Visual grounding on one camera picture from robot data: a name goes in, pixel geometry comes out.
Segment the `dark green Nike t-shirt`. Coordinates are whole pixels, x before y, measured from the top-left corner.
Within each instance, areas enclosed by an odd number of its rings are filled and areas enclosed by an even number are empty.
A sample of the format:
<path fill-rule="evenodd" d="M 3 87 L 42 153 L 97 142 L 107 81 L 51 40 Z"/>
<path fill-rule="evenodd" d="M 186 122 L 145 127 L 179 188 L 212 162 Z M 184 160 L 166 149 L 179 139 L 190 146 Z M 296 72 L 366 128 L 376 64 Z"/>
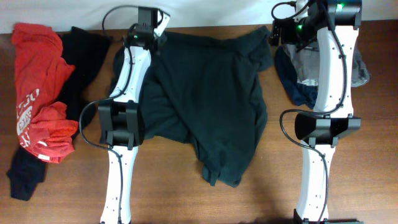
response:
<path fill-rule="evenodd" d="M 165 36 L 141 89 L 145 137 L 192 144 L 209 184 L 237 187 L 267 124 L 259 72 L 273 64 L 270 31 L 226 40 Z"/>

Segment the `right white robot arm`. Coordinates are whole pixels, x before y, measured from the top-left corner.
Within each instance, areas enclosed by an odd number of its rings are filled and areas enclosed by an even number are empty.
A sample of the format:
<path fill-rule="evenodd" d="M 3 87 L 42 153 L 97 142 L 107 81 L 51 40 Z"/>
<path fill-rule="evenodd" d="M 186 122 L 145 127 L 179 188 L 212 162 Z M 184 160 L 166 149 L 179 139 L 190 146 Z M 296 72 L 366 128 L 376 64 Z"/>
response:
<path fill-rule="evenodd" d="M 303 50 L 318 42 L 318 95 L 311 111 L 294 109 L 292 143 L 302 148 L 302 182 L 294 223 L 329 223 L 327 209 L 330 166 L 338 141 L 361 127 L 354 116 L 351 77 L 359 35 L 361 0 L 289 1 L 295 14 L 275 17 L 269 43 L 294 44 Z"/>

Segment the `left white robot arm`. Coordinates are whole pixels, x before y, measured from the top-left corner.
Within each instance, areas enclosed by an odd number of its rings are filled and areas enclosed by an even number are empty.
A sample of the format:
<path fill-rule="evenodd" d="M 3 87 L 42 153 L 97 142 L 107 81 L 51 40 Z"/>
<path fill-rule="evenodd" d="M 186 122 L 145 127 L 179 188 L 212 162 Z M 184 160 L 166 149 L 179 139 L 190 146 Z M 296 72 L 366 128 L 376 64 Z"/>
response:
<path fill-rule="evenodd" d="M 130 194 L 134 161 L 145 127 L 139 99 L 152 54 L 166 38 L 170 15 L 155 7 L 137 8 L 137 22 L 123 38 L 114 59 L 114 81 L 109 97 L 98 105 L 101 144 L 108 147 L 109 173 L 103 224 L 130 223 Z"/>

